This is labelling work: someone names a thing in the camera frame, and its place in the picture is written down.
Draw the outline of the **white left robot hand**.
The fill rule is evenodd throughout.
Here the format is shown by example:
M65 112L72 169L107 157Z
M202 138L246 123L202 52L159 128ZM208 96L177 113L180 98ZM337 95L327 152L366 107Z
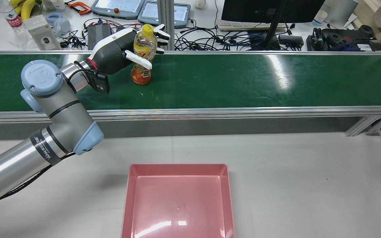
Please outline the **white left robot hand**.
M156 53L163 54L164 50L159 45L168 45L170 35L163 31L165 24L157 27L144 25L141 31L133 28L122 29L99 41L90 56L85 62L91 69L98 70L104 74L115 74L126 66L133 63L144 66L146 69L152 69L152 63L148 59L134 53L135 38L143 34L145 29L149 29L152 37L155 39L154 47Z

